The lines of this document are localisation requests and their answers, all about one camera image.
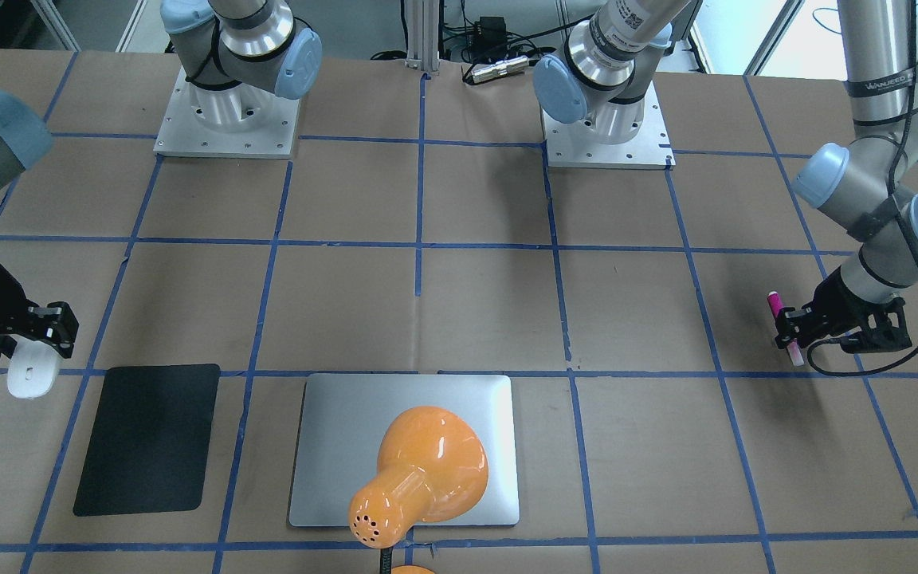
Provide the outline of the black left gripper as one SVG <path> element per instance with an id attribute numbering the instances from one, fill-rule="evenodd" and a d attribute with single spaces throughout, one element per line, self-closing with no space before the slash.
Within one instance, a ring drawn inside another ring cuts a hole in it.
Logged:
<path id="1" fill-rule="evenodd" d="M 842 342 L 846 335 L 855 334 L 857 327 L 851 322 L 848 304 L 856 299 L 864 301 L 845 286 L 841 276 L 830 275 L 816 288 L 814 298 L 805 308 L 782 308 L 775 312 L 777 348 L 788 349 L 793 344 L 808 348 L 828 336 L 841 336 Z"/>

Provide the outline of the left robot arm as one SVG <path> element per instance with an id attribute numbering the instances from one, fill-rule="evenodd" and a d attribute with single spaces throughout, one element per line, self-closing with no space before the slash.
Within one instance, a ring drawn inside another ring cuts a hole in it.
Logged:
<path id="1" fill-rule="evenodd" d="M 855 138 L 822 146 L 795 176 L 793 192 L 860 247 L 801 308 L 787 308 L 776 292 L 767 300 L 779 348 L 824 341 L 850 355 L 899 352 L 913 344 L 902 293 L 918 283 L 918 192 L 902 185 L 918 161 L 916 4 L 837 7 Z M 575 23 L 533 69 L 543 112 L 561 124 L 596 124 L 605 112 L 638 108 L 684 8 L 684 1 L 608 1 Z"/>

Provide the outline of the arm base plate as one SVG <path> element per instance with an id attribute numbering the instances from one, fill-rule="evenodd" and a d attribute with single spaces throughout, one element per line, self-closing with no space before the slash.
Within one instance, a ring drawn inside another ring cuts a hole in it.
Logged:
<path id="1" fill-rule="evenodd" d="M 209 91 L 176 77 L 154 152 L 183 159 L 291 159 L 301 102 L 240 84 Z"/>
<path id="2" fill-rule="evenodd" d="M 640 101 L 606 103 L 590 121 L 540 116 L 551 167 L 666 170 L 677 163 L 654 84 Z"/>

